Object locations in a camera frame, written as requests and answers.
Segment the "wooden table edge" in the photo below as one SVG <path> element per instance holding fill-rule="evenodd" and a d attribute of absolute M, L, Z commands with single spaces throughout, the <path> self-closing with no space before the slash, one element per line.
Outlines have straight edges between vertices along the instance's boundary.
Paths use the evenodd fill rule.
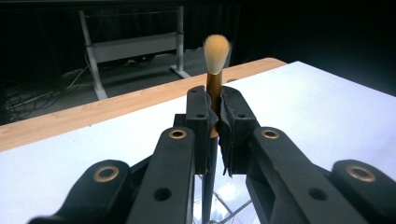
<path fill-rule="evenodd" d="M 274 58 L 225 68 L 223 83 L 250 77 L 286 63 Z M 205 85 L 206 74 L 134 91 L 102 101 L 79 105 L 40 117 L 0 126 L 0 152 L 24 146 L 62 133 L 68 133 L 108 119 L 186 95 L 192 87 Z"/>

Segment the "metal frame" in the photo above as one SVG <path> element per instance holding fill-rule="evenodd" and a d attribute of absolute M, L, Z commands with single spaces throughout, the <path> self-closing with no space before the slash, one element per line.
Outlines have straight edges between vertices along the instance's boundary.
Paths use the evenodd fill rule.
<path fill-rule="evenodd" d="M 83 10 L 81 10 L 78 12 L 78 14 L 90 62 L 93 77 L 93 87 L 99 100 L 106 99 L 107 94 L 102 85 L 99 69 L 97 66 L 98 63 L 176 49 L 177 64 L 172 65 L 171 70 L 183 78 L 190 77 L 190 75 L 183 71 L 183 7 L 177 7 L 176 32 L 162 35 L 149 35 L 143 37 L 107 41 L 101 43 L 92 43 L 90 33 L 88 31 L 87 22 L 85 20 L 85 13 Z"/>

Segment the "cable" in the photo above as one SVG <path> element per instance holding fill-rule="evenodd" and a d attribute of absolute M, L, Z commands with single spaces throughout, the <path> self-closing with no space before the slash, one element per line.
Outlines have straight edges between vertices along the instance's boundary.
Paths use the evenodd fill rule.
<path fill-rule="evenodd" d="M 73 87 L 74 83 L 77 81 L 77 79 L 85 72 L 85 70 L 87 70 L 89 66 L 87 65 L 77 76 L 76 78 L 72 81 L 72 83 L 70 83 L 69 86 L 66 87 L 66 89 L 70 89 L 71 87 Z"/>

